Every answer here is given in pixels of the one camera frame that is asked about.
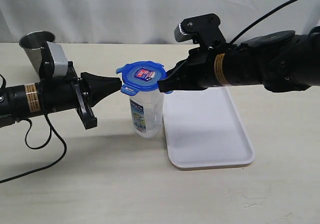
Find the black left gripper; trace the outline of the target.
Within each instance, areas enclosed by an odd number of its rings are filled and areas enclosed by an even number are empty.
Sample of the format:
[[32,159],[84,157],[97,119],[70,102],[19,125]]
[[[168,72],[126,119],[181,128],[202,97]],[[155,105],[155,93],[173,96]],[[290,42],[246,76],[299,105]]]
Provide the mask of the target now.
[[122,87],[119,77],[106,77],[82,72],[78,77],[74,64],[68,61],[66,81],[70,84],[75,96],[76,112],[86,130],[98,125],[91,107],[94,107],[107,96],[118,92]]

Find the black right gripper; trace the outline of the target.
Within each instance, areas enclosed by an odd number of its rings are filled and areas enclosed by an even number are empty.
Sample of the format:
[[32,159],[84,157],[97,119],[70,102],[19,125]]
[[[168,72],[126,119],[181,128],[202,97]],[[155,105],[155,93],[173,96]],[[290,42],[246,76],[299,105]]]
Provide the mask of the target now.
[[203,91],[217,87],[218,81],[214,74],[216,54],[213,48],[190,49],[187,59],[179,61],[174,68],[166,72],[166,78],[157,82],[159,91]]

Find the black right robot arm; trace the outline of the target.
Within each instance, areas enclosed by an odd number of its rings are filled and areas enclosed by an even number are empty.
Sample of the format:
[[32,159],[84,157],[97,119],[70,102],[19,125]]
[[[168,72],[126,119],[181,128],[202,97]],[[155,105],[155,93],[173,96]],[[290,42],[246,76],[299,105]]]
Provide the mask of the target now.
[[158,81],[159,91],[203,91],[214,87],[262,85],[273,93],[320,85],[320,28],[307,34],[284,30],[240,44],[194,48]]

